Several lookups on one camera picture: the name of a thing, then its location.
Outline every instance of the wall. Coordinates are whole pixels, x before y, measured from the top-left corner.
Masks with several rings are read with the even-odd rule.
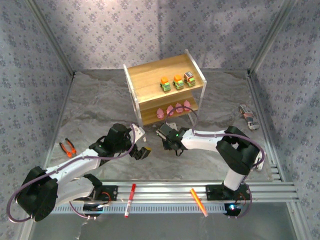
[[[75,70],[179,55],[247,69],[283,0],[35,0]]]
[[[7,201],[44,164],[70,76],[23,0],[0,1],[0,32],[0,239],[7,240],[17,234]]]
[[[320,2],[300,1],[257,71],[281,166],[320,239]]]

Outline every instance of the red marker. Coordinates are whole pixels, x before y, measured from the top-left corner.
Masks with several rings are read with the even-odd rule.
[[[133,183],[132,188],[131,188],[131,192],[130,192],[130,196],[129,196],[129,200],[128,200],[128,204],[126,205],[126,208],[125,208],[125,213],[124,213],[125,218],[129,217],[129,212],[130,212],[132,200],[134,199],[135,190],[136,190],[136,184]]]

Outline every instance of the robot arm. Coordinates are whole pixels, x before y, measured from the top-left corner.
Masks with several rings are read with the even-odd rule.
[[[175,150],[177,156],[180,156],[183,151],[191,149],[218,152],[229,166],[221,186],[223,191],[221,198],[224,199],[233,197],[253,165],[259,158],[261,159],[260,150],[249,141],[238,137],[221,136],[223,134],[237,134],[247,137],[234,126],[228,127],[225,131],[193,132],[189,128],[181,128],[177,131],[164,123],[156,133],[162,138],[164,149]]]
[[[138,150],[136,145],[145,132],[134,124],[132,127],[134,142],[131,140],[133,139],[131,128],[116,123],[110,128],[107,136],[99,138],[78,156],[45,170],[39,166],[33,168],[22,186],[31,181],[35,182],[25,185],[15,196],[15,201],[35,222],[48,216],[56,205],[75,199],[108,202],[110,199],[103,194],[105,189],[102,183],[92,174],[84,174],[111,159],[121,158],[121,156],[114,157],[115,154],[120,155],[130,151],[128,154],[136,160],[146,158],[151,150],[147,147]]]

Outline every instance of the floor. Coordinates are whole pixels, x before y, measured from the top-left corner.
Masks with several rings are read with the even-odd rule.
[[[250,131],[239,113],[239,104],[248,104],[254,111],[245,72],[203,71],[207,87],[197,130],[220,131],[236,126],[262,147],[266,142],[261,128]],[[178,129],[191,127],[187,115],[172,118]],[[83,152],[98,138],[106,135],[114,123],[129,127],[137,122],[123,70],[90,70],[77,72],[70,90],[62,123],[54,144],[48,167],[62,163],[68,157],[59,142],[69,138],[77,152]],[[147,142],[137,144],[152,148],[148,158],[135,160],[128,156],[113,160],[91,173],[101,180],[223,180],[228,166],[213,151],[189,150],[177,157],[174,151],[165,151],[161,139],[155,134],[161,123],[144,127]],[[253,171],[249,181],[271,181],[269,162],[261,172]]]

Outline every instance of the green toy truck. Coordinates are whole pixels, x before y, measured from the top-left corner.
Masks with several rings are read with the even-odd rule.
[[[184,82],[185,82],[186,84],[188,84],[189,87],[192,87],[192,86],[196,85],[195,77],[194,77],[194,75],[193,75],[190,71],[187,71],[187,72],[183,75],[183,78],[184,78]]]
[[[164,92],[171,90],[169,80],[166,76],[161,77],[160,87],[163,89]]]
[[[183,89],[184,88],[184,81],[182,81],[182,78],[180,75],[175,75],[173,78],[173,86],[175,86],[176,89]]]

